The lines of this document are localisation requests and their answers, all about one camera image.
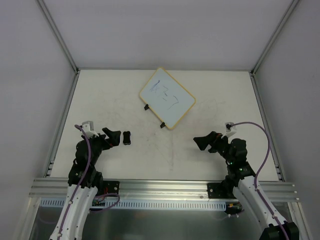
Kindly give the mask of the black whiteboard eraser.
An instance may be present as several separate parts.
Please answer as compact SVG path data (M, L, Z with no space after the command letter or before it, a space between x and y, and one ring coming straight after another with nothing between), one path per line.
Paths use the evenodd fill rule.
M125 146L131 145L131 132L130 131L123 132L123 144Z

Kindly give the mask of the white whiteboard yellow frame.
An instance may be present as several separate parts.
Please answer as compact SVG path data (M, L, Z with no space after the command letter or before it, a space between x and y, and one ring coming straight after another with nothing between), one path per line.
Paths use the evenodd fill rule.
M170 130L196 104L196 98L162 67L155 70L139 97Z

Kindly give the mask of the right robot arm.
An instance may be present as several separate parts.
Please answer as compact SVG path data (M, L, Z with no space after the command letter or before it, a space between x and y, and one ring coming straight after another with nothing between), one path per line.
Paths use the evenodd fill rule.
M236 198L244 212L250 218L261 240L298 240L299 228L289 222L275 208L265 194L249 162L247 161L247 143L243 139L228 137L210 132L206 136L193 138L201 151L207 147L209 153L218 153L225 159L227 175L212 189L217 195Z

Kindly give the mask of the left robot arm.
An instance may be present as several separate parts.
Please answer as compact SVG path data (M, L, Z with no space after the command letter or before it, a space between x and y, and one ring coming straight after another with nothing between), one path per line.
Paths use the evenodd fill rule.
M66 198L49 237L51 240L81 240L86 219L95 199L116 198L115 202L103 211L115 207L120 202L117 192L103 193L103 175L96 170L95 165L103 151L120 144L121 131L112 131L104 127L103 133L100 134L94 130L90 121L76 124L74 127L81 132L83 140L75 147L75 158L68 174Z

